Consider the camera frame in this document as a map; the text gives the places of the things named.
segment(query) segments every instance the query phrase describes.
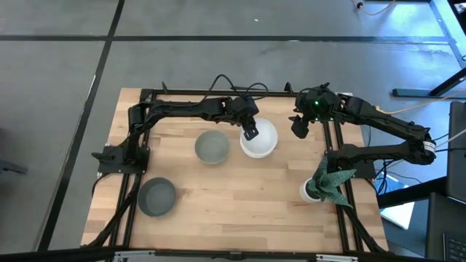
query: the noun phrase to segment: dark gray bowl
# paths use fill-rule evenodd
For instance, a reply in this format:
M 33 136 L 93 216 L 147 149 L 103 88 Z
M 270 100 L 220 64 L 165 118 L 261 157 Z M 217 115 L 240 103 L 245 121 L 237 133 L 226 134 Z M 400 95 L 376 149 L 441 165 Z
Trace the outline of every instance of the dark gray bowl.
M 175 204 L 175 200 L 175 186 L 166 178 L 152 178 L 139 189 L 139 209 L 151 217 L 166 214 Z
M 197 138 L 194 150 L 204 163 L 220 164 L 228 156 L 230 142 L 222 132 L 207 131 Z

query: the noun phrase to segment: wooden tabletop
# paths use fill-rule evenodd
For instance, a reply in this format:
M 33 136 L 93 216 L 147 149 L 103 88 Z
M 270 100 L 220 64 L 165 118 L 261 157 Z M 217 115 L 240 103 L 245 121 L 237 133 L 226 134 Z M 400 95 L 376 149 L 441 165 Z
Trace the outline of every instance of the wooden tabletop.
M 139 100 L 140 89 L 122 89 L 108 142 L 117 145 L 127 136 L 127 109 Z M 202 96 L 158 95 L 157 99 L 197 101 Z M 151 155 L 142 184 L 155 177 L 172 181 L 177 202 L 167 214 L 150 218 L 136 208 L 130 246 L 172 250 L 243 250 L 300 253 L 340 253 L 341 240 L 335 205 L 307 204 L 299 186 L 317 168 L 325 151 L 322 124 L 309 126 L 307 138 L 291 132 L 294 98 L 257 100 L 257 117 L 277 128 L 278 144 L 266 158 L 251 159 L 240 148 L 240 128 L 197 118 L 166 118 L 151 130 Z M 342 127 L 345 143 L 362 146 L 358 126 Z M 196 138 L 220 130 L 231 143 L 229 156 L 218 165 L 201 163 L 194 153 Z M 333 144 L 336 145 L 333 125 Z M 96 187 L 82 244 L 94 240 L 115 212 L 122 175 L 112 174 Z M 358 217 L 378 244 L 387 248 L 373 188 L 352 179 Z M 126 217 L 117 244 L 122 243 Z M 346 219 L 350 247 L 352 227 Z

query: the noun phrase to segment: gray concrete floor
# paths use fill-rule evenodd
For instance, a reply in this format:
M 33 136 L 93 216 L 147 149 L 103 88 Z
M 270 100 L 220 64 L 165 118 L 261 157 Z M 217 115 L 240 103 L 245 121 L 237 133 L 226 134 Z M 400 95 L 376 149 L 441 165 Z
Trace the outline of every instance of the gray concrete floor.
M 449 7 L 444 0 L 436 3 L 463 50 L 466 41 Z M 365 6 L 378 10 L 384 5 Z M 0 34 L 106 35 L 116 6 L 117 0 L 4 0 Z M 427 4 L 399 3 L 369 17 L 350 0 L 127 1 L 116 34 L 442 35 Z M 0 42 L 0 158 L 29 168 L 27 175 L 0 176 L 0 253 L 34 249 L 102 48 L 103 42 Z M 330 82 L 334 91 L 352 92 L 395 111 L 426 100 L 393 98 L 391 89 L 432 89 L 458 70 L 448 45 L 114 42 L 51 248 L 79 246 L 98 166 L 90 153 L 101 151 L 106 142 L 122 87 L 160 88 L 164 81 L 173 89 L 204 89 L 220 73 L 238 85 L 263 82 L 272 90 L 286 82 L 295 90 Z M 448 114 L 447 101 L 398 117 L 431 127 L 431 135 L 438 137 L 448 132 Z M 368 142 L 366 128 L 363 134 Z M 373 146 L 399 142 L 372 129 Z M 429 167 L 402 163 L 391 170 L 427 181 L 446 174 L 446 154 L 439 153 Z

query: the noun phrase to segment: potted plant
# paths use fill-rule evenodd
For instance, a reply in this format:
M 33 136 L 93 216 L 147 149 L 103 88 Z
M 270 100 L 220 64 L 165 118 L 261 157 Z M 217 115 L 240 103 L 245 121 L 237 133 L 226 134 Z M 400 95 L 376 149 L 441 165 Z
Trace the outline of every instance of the potted plant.
M 346 205 L 352 208 L 352 205 L 338 192 L 337 186 L 350 179 L 356 170 L 340 170 L 327 173 L 327 164 L 327 157 L 324 157 L 314 175 L 299 188 L 299 195 L 308 203 L 324 202 L 329 199 L 337 205 Z

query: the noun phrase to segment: green plant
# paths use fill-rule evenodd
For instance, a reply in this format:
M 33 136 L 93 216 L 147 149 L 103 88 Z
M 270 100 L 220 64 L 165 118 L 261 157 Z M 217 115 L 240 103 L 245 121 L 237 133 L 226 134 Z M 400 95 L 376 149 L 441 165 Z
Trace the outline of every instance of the green plant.
M 324 157 L 322 161 L 320 161 L 317 170 L 315 170 L 307 188 L 313 194 L 318 195 L 322 202 L 325 199 L 329 199 L 337 205 L 346 205 L 352 208 L 352 205 L 338 192 L 336 187 L 350 179 L 355 174 L 356 170 L 340 170 L 327 173 L 327 165 L 327 157 Z

